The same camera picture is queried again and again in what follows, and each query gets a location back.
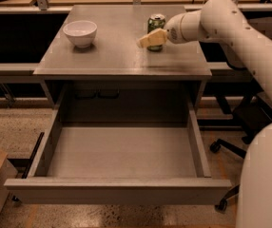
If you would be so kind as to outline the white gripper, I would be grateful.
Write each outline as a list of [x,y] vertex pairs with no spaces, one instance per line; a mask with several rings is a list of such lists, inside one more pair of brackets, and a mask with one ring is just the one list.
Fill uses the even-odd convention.
[[143,36],[137,41],[139,48],[157,47],[166,43],[167,39],[173,44],[185,43],[183,37],[181,23],[185,15],[178,14],[170,18],[166,24],[165,29],[156,28],[147,35]]

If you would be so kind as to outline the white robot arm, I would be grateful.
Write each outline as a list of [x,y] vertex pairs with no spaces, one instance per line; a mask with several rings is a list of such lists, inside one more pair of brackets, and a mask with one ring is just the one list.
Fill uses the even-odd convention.
[[[272,102],[272,40],[252,28],[232,0],[209,0],[200,10],[172,17],[138,40],[141,48],[165,42],[224,43],[238,56]],[[243,170],[236,228],[272,228],[272,123],[249,145]]]

